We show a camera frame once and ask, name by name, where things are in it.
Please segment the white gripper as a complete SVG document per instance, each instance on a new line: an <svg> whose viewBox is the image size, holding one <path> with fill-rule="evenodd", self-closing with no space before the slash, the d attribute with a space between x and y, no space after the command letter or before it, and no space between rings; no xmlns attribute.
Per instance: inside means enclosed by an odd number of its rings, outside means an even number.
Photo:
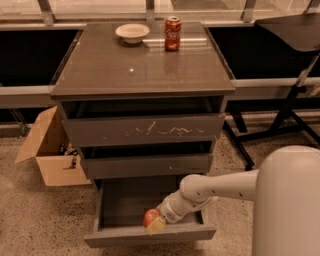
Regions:
<svg viewBox="0 0 320 256"><path fill-rule="evenodd" d="M166 197L158 206L161 217L147 219L145 230L149 235L156 234L166 227L166 222L173 224L183 218L181 207L176 199Z"/></svg>

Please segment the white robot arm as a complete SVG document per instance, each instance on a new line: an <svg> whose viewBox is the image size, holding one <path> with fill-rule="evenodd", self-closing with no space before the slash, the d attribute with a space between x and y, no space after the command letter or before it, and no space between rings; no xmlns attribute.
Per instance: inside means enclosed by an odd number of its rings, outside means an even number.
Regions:
<svg viewBox="0 0 320 256"><path fill-rule="evenodd" d="M320 256L320 150L280 148L257 170L208 177L188 175L179 189L144 215L155 234L214 197L254 203L252 256Z"/></svg>

